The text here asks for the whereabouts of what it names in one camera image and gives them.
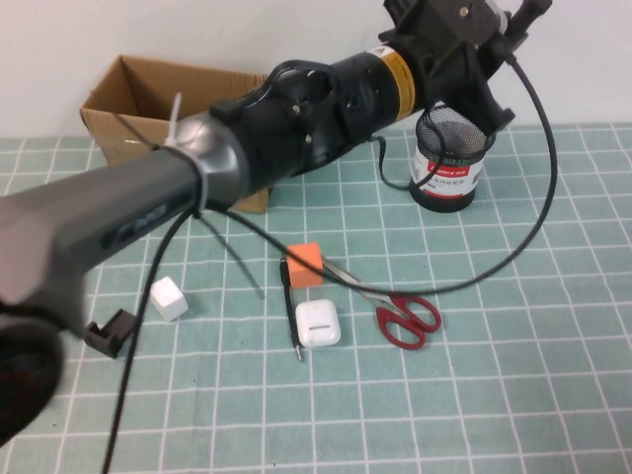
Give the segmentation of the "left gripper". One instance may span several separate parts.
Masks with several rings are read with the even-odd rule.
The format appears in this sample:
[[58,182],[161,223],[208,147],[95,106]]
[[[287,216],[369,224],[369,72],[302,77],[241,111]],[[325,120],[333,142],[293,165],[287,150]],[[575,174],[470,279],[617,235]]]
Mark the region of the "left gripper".
[[[527,31],[552,0],[523,0],[512,16],[513,31]],[[426,97],[446,104],[482,132],[498,132],[514,120],[494,99],[476,59],[489,40],[486,1],[385,1],[393,27],[379,35],[412,60],[426,83]]]

